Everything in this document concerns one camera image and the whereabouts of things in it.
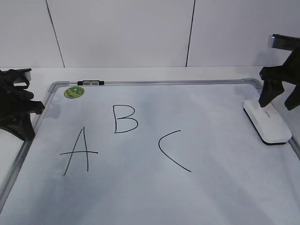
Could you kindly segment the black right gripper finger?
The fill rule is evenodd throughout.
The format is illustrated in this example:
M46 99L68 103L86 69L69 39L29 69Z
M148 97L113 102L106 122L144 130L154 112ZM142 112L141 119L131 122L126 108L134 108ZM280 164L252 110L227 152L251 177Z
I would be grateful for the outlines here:
M296 84L294 90L285 101L285 107L291 111L300 105L300 84Z
M261 108L266 107L273 99L285 91L281 81L265 80L259 98Z

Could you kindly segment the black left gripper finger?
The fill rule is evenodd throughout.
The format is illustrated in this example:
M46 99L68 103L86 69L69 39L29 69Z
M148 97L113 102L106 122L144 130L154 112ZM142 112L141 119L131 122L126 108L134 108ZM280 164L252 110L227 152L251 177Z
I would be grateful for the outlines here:
M32 141L35 137L30 116L18 116L3 120L0 122L0 128L23 141Z
M41 101L28 101L26 104L27 113L35 113L41 115L45 109L44 104Z

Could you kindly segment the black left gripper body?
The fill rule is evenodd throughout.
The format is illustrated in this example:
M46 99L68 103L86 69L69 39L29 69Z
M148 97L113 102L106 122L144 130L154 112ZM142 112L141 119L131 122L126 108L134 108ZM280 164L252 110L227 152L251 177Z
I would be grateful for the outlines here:
M26 104L32 101L34 94L27 91L30 82L14 83L14 69L0 72L0 121L18 116L30 116Z

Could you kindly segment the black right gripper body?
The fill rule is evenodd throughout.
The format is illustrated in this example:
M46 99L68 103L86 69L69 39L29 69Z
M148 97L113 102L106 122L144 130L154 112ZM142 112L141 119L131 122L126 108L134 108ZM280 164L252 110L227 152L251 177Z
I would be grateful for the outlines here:
M281 66L263 67L259 73L263 81L300 83L300 49L294 49Z

